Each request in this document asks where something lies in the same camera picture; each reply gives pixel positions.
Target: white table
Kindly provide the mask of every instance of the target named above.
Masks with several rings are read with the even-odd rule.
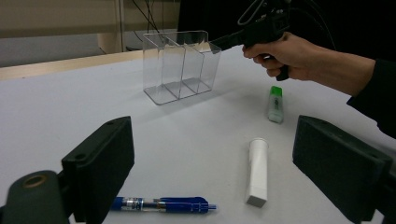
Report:
[[[299,115],[327,120],[396,158],[396,140],[346,105],[347,95],[313,82],[277,82],[240,47],[222,52],[213,91],[166,105],[143,93],[141,57],[87,66],[25,78],[19,71],[29,70],[15,67],[16,78],[0,81],[2,204],[15,180],[40,170],[60,172],[69,151],[123,116],[132,117],[135,165],[120,196],[202,196],[218,209],[206,215],[110,212],[105,223],[350,223],[292,163]],[[281,124],[266,117],[273,85],[283,89]],[[263,208],[244,202],[254,137],[269,143]],[[376,212],[369,223],[381,220]]]

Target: black sleeve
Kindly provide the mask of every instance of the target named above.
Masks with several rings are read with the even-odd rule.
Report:
[[[347,104],[375,120],[381,132],[396,139],[396,63],[376,60],[372,79]]]

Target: blue pen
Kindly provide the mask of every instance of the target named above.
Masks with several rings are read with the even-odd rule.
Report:
[[[216,208],[215,204],[209,204],[202,197],[160,199],[117,197],[110,209],[116,211],[156,211],[203,214]]]

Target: circular hole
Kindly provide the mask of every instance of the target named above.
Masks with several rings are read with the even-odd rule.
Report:
[[[76,160],[83,160],[85,158],[85,154],[78,154],[75,159]]]
[[[30,189],[41,185],[42,183],[46,182],[46,180],[47,177],[45,175],[33,175],[27,178],[22,185],[24,188]]]

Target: acrylic compartment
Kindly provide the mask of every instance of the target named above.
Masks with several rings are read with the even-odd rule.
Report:
[[[143,35],[144,92],[156,104],[211,91],[221,49],[205,31]]]

